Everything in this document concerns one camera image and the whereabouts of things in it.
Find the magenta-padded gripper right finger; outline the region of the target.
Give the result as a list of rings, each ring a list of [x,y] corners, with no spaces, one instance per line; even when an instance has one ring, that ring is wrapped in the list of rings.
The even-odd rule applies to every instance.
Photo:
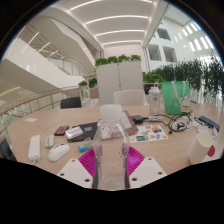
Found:
[[[137,149],[129,148],[126,165],[129,188],[140,188],[165,176],[165,171],[153,157],[145,157]]]

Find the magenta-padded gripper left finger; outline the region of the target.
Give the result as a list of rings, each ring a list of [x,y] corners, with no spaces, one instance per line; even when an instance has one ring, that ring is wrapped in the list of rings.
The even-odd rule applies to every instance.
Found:
[[[70,159],[58,176],[84,188],[91,188],[96,172],[94,150],[85,152],[79,159]]]

